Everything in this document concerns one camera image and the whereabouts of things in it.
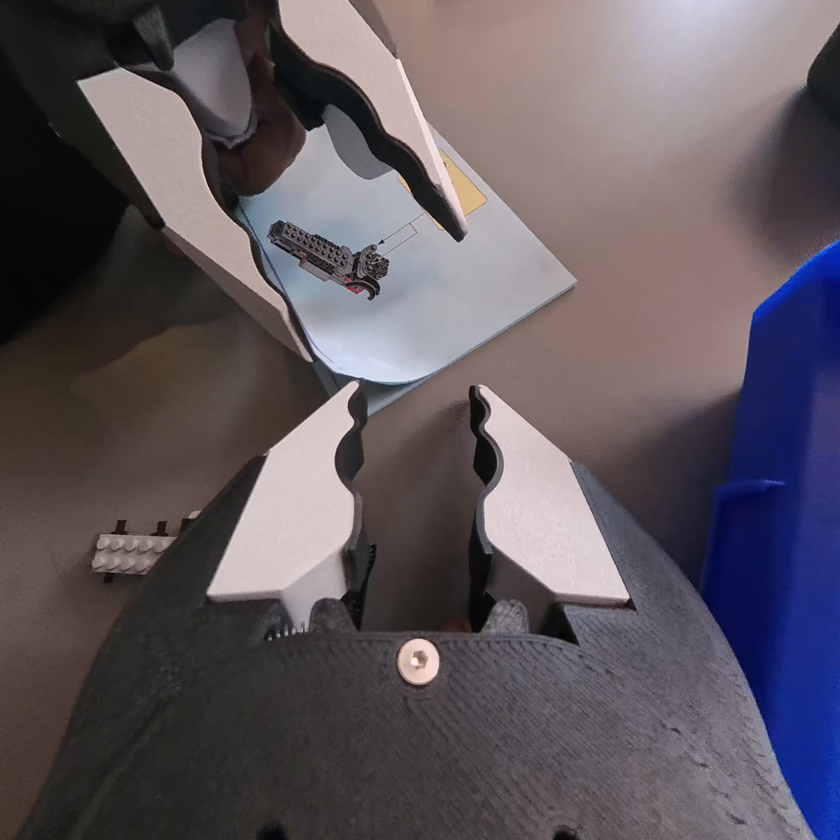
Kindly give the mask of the blue plastic bin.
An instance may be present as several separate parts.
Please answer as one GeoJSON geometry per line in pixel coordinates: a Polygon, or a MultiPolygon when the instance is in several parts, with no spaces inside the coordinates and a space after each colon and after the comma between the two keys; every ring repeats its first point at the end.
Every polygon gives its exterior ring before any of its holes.
{"type": "Polygon", "coordinates": [[[838,243],[753,313],[703,576],[794,799],[838,838],[838,243]]]}

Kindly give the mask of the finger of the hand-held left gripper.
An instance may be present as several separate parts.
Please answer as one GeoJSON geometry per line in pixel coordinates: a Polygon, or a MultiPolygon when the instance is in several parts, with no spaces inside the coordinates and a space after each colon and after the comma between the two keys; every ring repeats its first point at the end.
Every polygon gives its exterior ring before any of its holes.
{"type": "Polygon", "coordinates": [[[116,68],[78,82],[117,152],[163,221],[163,234],[271,336],[304,361],[311,348],[261,269],[250,233],[216,198],[205,143],[173,91],[116,68]]]}
{"type": "Polygon", "coordinates": [[[373,181],[402,177],[456,241],[468,227],[455,187],[372,2],[278,1],[269,14],[274,84],[307,131],[326,126],[339,159],[373,181]]]}

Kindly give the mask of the toy instruction booklet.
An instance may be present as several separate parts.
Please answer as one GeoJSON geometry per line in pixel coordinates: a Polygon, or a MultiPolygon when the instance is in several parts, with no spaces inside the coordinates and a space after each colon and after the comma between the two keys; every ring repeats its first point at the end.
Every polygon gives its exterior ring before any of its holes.
{"type": "Polygon", "coordinates": [[[309,134],[278,182],[237,209],[259,243],[269,282],[287,296],[308,336],[327,394],[362,381],[371,413],[576,284],[455,148],[430,131],[466,214],[469,232],[459,243],[396,172],[372,181],[352,173],[325,127],[309,134]],[[381,293],[371,301],[307,273],[269,242],[278,220],[352,251],[376,245],[390,261],[381,293]]]}

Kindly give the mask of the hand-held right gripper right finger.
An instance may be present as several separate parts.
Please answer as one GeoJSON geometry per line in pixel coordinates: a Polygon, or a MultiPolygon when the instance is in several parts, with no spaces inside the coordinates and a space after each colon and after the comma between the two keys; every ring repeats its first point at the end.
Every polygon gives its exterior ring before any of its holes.
{"type": "Polygon", "coordinates": [[[469,538],[468,616],[518,602],[526,633],[573,636],[567,605],[633,608],[570,458],[486,385],[469,388],[482,482],[469,538]]]}

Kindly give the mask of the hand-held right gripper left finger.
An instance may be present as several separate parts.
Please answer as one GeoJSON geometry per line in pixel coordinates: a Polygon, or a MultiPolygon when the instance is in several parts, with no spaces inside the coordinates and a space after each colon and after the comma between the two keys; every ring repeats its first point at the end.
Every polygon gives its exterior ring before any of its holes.
{"type": "Polygon", "coordinates": [[[287,632],[312,608],[361,592],[366,571],[361,494],[367,399],[351,381],[265,453],[206,589],[214,603],[275,601],[287,632]]]}

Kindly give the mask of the grey toy brick model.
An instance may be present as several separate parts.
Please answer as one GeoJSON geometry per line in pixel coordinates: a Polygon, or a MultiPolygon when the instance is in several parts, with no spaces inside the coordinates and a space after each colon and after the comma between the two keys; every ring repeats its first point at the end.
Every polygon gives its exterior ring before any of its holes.
{"type": "Polygon", "coordinates": [[[94,540],[90,572],[102,575],[106,583],[118,574],[146,575],[201,512],[192,511],[174,532],[170,532],[167,520],[158,521],[152,533],[131,533],[126,520],[117,520],[113,530],[100,533],[94,540]]]}

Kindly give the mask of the person's left hand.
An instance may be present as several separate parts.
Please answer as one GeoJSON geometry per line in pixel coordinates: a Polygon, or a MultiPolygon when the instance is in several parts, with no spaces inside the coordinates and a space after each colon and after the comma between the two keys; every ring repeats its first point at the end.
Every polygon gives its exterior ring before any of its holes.
{"type": "Polygon", "coordinates": [[[254,54],[248,78],[256,115],[255,131],[247,141],[228,149],[214,143],[221,169],[233,190],[253,196],[271,187],[296,160],[307,132],[274,86],[274,66],[254,54]]]}

